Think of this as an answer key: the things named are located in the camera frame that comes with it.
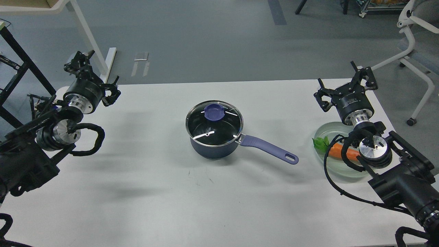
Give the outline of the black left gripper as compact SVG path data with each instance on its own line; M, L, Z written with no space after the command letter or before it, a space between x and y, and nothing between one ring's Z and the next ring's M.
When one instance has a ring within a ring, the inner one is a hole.
M64 64L64 71L75 75L77 79L67 89L63 100L69 106L80 109L83 114L92 114L101 100L105 107L113 105L121 95L117 85L119 76L113 83L103 83L102 79L94 73L90 63L94 53L94 50L86 53L77 51ZM111 94L106 96L106 91L110 91Z

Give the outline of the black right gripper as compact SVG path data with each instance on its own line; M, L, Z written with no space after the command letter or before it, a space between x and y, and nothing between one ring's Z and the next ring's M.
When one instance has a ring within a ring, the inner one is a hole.
M341 122L345 125L355 125L357 115L366 116L367 119L374 114L374 109L365 94L366 91L375 91L378 89L378 83L375 79L370 66L359 68L354 61L350 61L355 74L348 83L347 94L346 83L336 89L327 89L321 78L318 78L320 89L314 93L314 97L324 112L328 112L332 106L336 107Z

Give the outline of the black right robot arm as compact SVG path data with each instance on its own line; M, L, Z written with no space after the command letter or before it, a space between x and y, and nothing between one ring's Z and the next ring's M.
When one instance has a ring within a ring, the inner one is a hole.
M375 111L366 91L378 89L378 84L370 67L358 68L353 61L351 65L355 74L350 82L328 89L318 79L320 88L314 93L324 112L335 107L342 124L353 127L346 137L338 134L332 141L327 137L313 139L315 148L324 154L325 176L342 196L412 216L424 230L398 228L395 232L398 247L406 246L405 234L426 239L427 247L437 247L439 195L432 186L436 181L431 173L434 166L395 131L389 131L384 137L386 127L383 122L371 122ZM371 176L368 184L382 202L364 200L337 186L327 170L330 153L337 154L347 167L368 172Z

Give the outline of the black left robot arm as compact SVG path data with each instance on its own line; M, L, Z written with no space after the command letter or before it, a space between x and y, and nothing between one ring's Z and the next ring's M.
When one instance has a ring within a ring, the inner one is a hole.
M62 99L29 94L42 100L32 105L32 120L16 128L1 142L0 195L18 197L37 189L59 174L58 163L67 155L91 156L102 146L105 130L82 122L99 103L110 106L121 95L117 81L104 83L94 73L90 59L95 51L78 51L71 56L64 70L75 75Z

